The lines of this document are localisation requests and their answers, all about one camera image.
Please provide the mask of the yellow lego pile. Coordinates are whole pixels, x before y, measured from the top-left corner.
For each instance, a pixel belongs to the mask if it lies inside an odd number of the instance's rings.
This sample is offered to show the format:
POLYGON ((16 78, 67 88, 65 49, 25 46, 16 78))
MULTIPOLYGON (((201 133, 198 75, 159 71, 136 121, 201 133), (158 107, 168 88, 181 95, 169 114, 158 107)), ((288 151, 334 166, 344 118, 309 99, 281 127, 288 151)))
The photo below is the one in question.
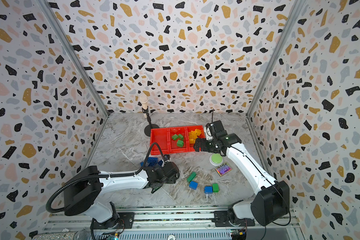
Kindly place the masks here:
POLYGON ((195 129, 189 132, 189 143, 190 145, 194 145, 196 139, 202 137, 202 131, 200 129, 195 129))

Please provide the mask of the green slanted lego brick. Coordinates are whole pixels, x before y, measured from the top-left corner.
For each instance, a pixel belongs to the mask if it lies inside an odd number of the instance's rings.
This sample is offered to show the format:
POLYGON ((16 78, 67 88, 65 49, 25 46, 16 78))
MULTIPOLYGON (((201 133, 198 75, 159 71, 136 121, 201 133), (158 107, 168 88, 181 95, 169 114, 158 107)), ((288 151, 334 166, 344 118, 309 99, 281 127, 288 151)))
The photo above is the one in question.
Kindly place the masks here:
POLYGON ((195 179, 196 176, 197 176, 197 173, 196 173, 196 172, 192 172, 192 173, 189 175, 189 177, 187 178, 187 182, 188 182, 188 183, 192 182, 192 181, 195 179))

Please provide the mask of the green lego pile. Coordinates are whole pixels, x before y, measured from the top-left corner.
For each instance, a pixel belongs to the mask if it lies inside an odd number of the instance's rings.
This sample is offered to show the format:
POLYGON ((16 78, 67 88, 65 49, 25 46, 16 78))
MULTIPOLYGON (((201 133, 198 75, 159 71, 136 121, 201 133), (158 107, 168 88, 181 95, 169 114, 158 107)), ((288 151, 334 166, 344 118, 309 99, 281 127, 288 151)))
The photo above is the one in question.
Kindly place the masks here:
POLYGON ((176 147, 183 148, 184 147, 184 136, 181 134, 172 135, 172 140, 175 142, 176 147))

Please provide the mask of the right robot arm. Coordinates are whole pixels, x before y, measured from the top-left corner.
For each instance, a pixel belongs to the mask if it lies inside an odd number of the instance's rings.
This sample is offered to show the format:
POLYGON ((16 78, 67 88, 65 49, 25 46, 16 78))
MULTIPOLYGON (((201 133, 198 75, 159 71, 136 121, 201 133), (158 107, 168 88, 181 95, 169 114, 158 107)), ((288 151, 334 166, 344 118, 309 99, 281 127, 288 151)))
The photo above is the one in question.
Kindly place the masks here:
POLYGON ((228 134, 221 121, 206 125, 206 138, 197 139, 196 152, 208 152, 228 157, 243 173, 254 190, 255 198, 251 203, 239 201, 225 212, 221 219, 238 226, 246 219, 254 219, 261 226, 274 223, 290 211, 290 188, 285 181, 278 182, 268 174, 250 155, 242 140, 236 134, 228 134))

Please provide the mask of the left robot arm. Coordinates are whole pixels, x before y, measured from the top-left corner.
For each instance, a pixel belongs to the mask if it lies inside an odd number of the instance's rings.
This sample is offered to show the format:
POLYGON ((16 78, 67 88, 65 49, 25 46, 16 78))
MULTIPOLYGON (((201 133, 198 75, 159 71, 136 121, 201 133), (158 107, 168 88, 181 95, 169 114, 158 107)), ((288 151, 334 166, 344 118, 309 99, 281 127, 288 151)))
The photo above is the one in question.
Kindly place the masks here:
POLYGON ((63 191, 64 214, 84 214, 95 219, 103 228, 111 228, 119 223, 120 215, 114 203, 100 201, 103 194, 126 189, 151 189, 153 194, 165 184, 175 184, 180 170, 171 161, 165 161, 161 167, 143 167, 138 174, 108 173, 90 166, 72 180, 90 176, 94 178, 77 182, 63 191))

